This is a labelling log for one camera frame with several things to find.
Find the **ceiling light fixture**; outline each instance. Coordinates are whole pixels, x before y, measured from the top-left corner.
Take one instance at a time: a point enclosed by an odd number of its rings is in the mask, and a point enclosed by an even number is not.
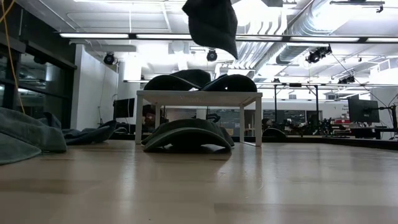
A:
[[[331,47],[330,45],[328,47],[319,47],[316,50],[310,51],[310,55],[305,59],[308,63],[317,63],[326,55],[331,54]]]
[[[142,40],[192,40],[190,34],[137,34],[136,36]]]
[[[289,47],[328,47],[329,44],[317,43],[286,43]]]
[[[202,51],[205,52],[206,48],[202,46],[189,46],[189,50],[191,51]]]
[[[145,1],[145,0],[74,0],[75,2],[88,2],[88,3],[139,3],[139,4],[159,4],[165,1]],[[183,4],[185,1],[167,1],[167,3]]]
[[[293,42],[357,42],[359,37],[291,37]]]
[[[340,6],[380,6],[385,4],[384,1],[366,1],[366,0],[356,0],[356,1],[331,1],[330,4],[340,5]]]
[[[281,41],[281,36],[261,36],[261,35],[237,35],[236,41],[259,41],[266,40],[269,42],[272,41]]]
[[[373,42],[387,42],[387,43],[390,43],[390,42],[398,42],[398,38],[394,38],[394,37],[371,37],[371,38],[368,38],[366,40],[366,42],[370,42],[370,43],[373,43]]]
[[[124,80],[127,83],[149,83],[149,80]]]
[[[70,39],[128,39],[129,34],[87,34],[87,33],[61,33],[61,37]]]

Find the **yellow cable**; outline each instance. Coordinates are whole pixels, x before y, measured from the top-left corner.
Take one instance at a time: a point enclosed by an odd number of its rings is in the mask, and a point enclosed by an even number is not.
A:
[[[2,17],[0,18],[0,23],[2,22],[3,19],[6,18],[6,15],[8,15],[8,12],[11,10],[12,6],[14,5],[14,3],[15,3],[15,0],[12,0],[11,4],[8,7],[8,9],[6,10],[6,12],[4,12],[4,10],[3,10]]]
[[[19,99],[19,103],[21,104],[21,108],[22,108],[22,112],[25,114],[25,109],[24,109],[24,105],[22,104],[22,100],[21,100],[21,95],[18,93],[18,81],[17,81],[17,76],[15,74],[15,69],[14,69],[14,62],[12,61],[12,54],[11,54],[11,45],[10,45],[10,38],[8,36],[8,26],[7,26],[7,19],[6,19],[6,9],[4,8],[4,0],[2,1],[2,14],[3,17],[0,19],[0,22],[4,19],[4,26],[6,28],[6,39],[7,39],[7,47],[8,47],[8,54],[9,54],[9,58],[11,61],[11,70],[12,70],[12,76],[14,76],[14,81],[15,81],[15,88],[17,89],[17,94],[18,94],[18,99]]]

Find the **white wall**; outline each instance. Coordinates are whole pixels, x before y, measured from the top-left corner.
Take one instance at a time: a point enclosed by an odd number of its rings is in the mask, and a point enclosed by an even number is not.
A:
[[[117,118],[118,122],[126,122],[129,124],[136,123],[137,117],[137,90],[140,90],[140,83],[128,83],[123,82],[126,77],[126,72],[129,69],[126,68],[126,62],[119,63],[119,85],[118,85],[118,95],[117,100],[124,100],[134,98],[134,114],[132,118]]]
[[[75,64],[71,128],[97,128],[100,110],[104,122],[113,119],[112,96],[118,92],[118,74],[87,53],[83,45],[76,46]]]

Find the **white table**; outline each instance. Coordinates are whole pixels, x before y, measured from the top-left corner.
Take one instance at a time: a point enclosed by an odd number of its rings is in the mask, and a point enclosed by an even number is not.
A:
[[[155,127],[160,124],[162,106],[227,106],[240,108],[239,141],[244,142],[244,107],[256,102],[255,136],[256,146],[261,146],[261,98],[262,93],[215,92],[215,91],[137,91],[136,144],[141,144],[142,106],[147,100],[156,106]]]

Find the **red object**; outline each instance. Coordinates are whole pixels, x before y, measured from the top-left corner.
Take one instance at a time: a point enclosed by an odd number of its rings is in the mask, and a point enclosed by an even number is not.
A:
[[[351,122],[348,119],[336,119],[335,124],[350,124]]]

